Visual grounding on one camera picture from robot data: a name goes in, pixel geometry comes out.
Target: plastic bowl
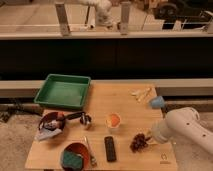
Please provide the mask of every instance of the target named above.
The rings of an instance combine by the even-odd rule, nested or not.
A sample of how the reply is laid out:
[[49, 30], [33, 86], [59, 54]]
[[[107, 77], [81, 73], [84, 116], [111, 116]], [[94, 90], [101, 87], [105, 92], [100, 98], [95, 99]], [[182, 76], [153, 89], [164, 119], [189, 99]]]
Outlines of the plastic bowl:
[[[68, 145], [64, 149], [64, 151], [65, 150], [82, 155], [82, 157], [83, 157], [83, 168], [82, 168], [82, 170], [85, 170], [88, 167], [90, 155], [89, 155], [89, 151], [88, 151], [87, 147], [84, 144], [79, 143], [79, 142], [72, 143], [72, 144]], [[62, 168], [64, 169], [64, 171], [73, 171], [73, 169], [71, 169], [71, 168], [65, 168], [63, 166], [62, 166]]]

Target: remote control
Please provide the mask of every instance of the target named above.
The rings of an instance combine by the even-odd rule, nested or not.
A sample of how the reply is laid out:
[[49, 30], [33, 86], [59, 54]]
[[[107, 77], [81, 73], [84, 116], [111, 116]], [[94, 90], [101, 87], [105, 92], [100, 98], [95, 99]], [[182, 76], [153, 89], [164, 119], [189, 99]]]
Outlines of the remote control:
[[106, 149], [106, 157], [108, 162], [116, 161], [116, 153], [114, 140], [112, 136], [107, 136], [104, 138], [105, 149]]

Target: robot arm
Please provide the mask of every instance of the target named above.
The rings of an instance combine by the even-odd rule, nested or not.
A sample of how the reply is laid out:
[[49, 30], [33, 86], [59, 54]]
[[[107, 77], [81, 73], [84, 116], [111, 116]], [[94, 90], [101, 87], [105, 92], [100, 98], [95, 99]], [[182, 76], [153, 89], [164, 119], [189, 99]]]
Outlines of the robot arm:
[[199, 113], [194, 108], [172, 110], [164, 120], [152, 126], [152, 137], [159, 143], [165, 143], [177, 132], [213, 155], [213, 133], [202, 127], [199, 119]]
[[112, 26], [110, 9], [112, 3], [110, 0], [78, 0], [81, 5], [94, 6], [96, 10], [96, 25]]

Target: wooden surface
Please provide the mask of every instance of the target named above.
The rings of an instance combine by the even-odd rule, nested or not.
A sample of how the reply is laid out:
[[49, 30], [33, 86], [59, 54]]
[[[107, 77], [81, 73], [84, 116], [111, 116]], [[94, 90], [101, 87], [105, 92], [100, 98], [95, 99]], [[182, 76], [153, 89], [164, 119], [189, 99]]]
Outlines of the wooden surface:
[[[152, 91], [139, 103], [131, 92], [147, 87], [151, 87]], [[63, 149], [72, 142], [84, 142], [83, 137], [87, 135], [98, 162], [97, 167], [89, 167], [88, 170], [177, 170], [170, 143], [152, 144], [140, 153], [133, 153], [129, 148], [136, 134], [145, 133], [154, 122], [161, 120], [161, 110], [153, 110], [148, 104], [155, 96], [156, 92], [151, 84], [91, 84], [84, 108], [92, 117], [91, 129], [84, 130], [78, 119], [68, 121], [62, 134], [47, 141], [33, 142], [25, 167], [60, 170], [59, 159]], [[110, 113], [118, 113], [122, 120], [115, 134], [110, 134], [105, 125], [106, 116]], [[112, 135], [115, 141], [117, 161], [114, 163], [106, 161], [104, 137], [108, 135]]]

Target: green container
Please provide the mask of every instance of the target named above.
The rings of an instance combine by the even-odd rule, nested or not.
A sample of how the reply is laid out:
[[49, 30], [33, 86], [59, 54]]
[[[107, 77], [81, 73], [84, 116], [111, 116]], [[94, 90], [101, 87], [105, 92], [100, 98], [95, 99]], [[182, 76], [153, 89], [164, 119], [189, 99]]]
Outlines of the green container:
[[91, 78], [49, 74], [34, 102], [45, 107], [82, 109]]

